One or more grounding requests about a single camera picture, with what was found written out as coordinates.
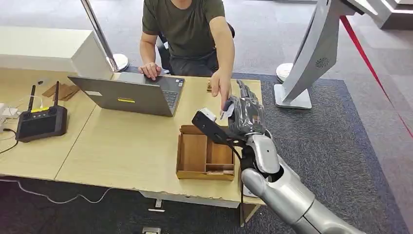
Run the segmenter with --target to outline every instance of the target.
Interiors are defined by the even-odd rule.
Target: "circular base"
[[[290,75],[291,69],[293,69],[292,63],[283,63],[277,67],[275,73],[277,74],[277,80],[281,83],[285,82],[285,79]]]
[[[117,70],[114,72],[123,72],[124,70],[126,70],[127,67],[129,67],[129,60],[128,60],[128,57],[126,57],[125,55],[114,54],[113,59],[115,60],[116,65],[117,65]]]

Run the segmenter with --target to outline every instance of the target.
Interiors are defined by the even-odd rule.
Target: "man's right hand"
[[[161,74],[161,67],[156,65],[154,62],[147,63],[143,66],[140,66],[139,72],[145,74],[147,77],[155,80],[156,77]]]

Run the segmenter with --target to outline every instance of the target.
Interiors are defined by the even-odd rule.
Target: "laptop keyboard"
[[[162,92],[164,93],[165,100],[168,102],[169,108],[172,109],[173,105],[175,104],[175,100],[178,97],[178,93],[165,90],[162,90]]]

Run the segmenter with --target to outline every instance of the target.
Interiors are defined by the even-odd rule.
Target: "yellow sticker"
[[[124,101],[124,102],[135,103],[135,101],[134,101],[134,100],[132,100],[132,99],[118,98],[117,100],[118,100],[118,101]]]
[[[38,108],[38,109],[32,110],[31,113],[40,112],[40,111],[46,111],[46,110],[48,110],[48,109],[49,109],[49,107]]]

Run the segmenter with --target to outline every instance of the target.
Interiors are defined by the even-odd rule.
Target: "white robot structure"
[[[356,12],[377,15],[367,0],[318,0],[294,63],[277,67],[278,107],[311,109],[307,88],[336,63],[340,17]]]

